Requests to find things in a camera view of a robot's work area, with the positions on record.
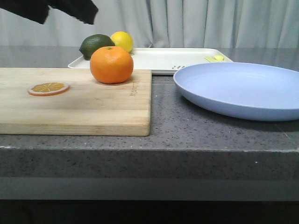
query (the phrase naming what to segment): white curtain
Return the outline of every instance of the white curtain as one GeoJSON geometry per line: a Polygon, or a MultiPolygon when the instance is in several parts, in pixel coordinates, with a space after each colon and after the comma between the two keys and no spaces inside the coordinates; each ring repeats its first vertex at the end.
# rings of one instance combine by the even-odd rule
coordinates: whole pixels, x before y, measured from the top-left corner
{"type": "Polygon", "coordinates": [[[93,0],[94,25],[51,9],[38,24],[0,9],[0,45],[80,46],[124,30],[134,47],[298,48],[299,0],[93,0]]]}

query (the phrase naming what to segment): lime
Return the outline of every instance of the lime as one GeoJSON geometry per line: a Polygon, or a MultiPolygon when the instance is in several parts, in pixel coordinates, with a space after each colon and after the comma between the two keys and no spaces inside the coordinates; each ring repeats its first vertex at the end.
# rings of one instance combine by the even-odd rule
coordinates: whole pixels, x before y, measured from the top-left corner
{"type": "Polygon", "coordinates": [[[111,40],[116,46],[124,48],[127,52],[130,52],[133,48],[133,39],[131,35],[124,31],[118,31],[112,34],[111,40]]]}
{"type": "Polygon", "coordinates": [[[94,34],[83,40],[79,51],[83,54],[85,60],[90,60],[90,57],[97,49],[105,46],[115,46],[115,44],[107,35],[94,34]]]}

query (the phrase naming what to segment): countertop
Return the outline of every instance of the countertop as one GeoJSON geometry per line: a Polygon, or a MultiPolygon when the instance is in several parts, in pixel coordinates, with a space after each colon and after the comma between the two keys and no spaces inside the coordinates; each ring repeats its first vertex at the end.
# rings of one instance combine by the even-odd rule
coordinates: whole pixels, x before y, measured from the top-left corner
{"type": "MultiPolygon", "coordinates": [[[[298,49],[218,49],[299,71],[298,49]]],[[[75,47],[0,46],[1,67],[66,68],[75,47]]],[[[222,116],[153,76],[147,137],[0,135],[0,199],[299,200],[299,121],[222,116]]]]}

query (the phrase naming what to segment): citrus fruit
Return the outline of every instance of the citrus fruit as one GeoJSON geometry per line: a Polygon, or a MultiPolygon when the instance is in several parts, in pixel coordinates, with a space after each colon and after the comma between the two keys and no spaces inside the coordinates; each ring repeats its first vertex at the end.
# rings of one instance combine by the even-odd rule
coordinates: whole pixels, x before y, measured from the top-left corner
{"type": "Polygon", "coordinates": [[[130,52],[133,48],[133,39],[131,35],[124,31],[118,31],[112,34],[111,40],[116,46],[124,48],[127,52],[130,52]]]}
{"type": "Polygon", "coordinates": [[[97,49],[90,59],[90,71],[101,83],[122,83],[128,80],[133,72],[132,56],[120,46],[109,46],[97,49]]]}
{"type": "Polygon", "coordinates": [[[83,54],[85,60],[90,60],[90,57],[97,49],[105,46],[115,46],[115,44],[107,35],[94,34],[83,40],[79,51],[83,54]]]}
{"type": "Polygon", "coordinates": [[[47,82],[35,84],[28,88],[28,93],[33,96],[51,96],[67,91],[70,85],[64,82],[47,82]]]}

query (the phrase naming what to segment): black cloth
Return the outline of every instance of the black cloth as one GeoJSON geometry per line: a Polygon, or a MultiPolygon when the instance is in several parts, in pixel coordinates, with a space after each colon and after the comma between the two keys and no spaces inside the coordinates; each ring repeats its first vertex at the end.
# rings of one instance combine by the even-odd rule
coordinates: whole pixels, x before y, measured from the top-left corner
{"type": "Polygon", "coordinates": [[[88,24],[94,23],[98,12],[91,0],[0,0],[0,8],[41,24],[48,17],[49,6],[88,24]]]}

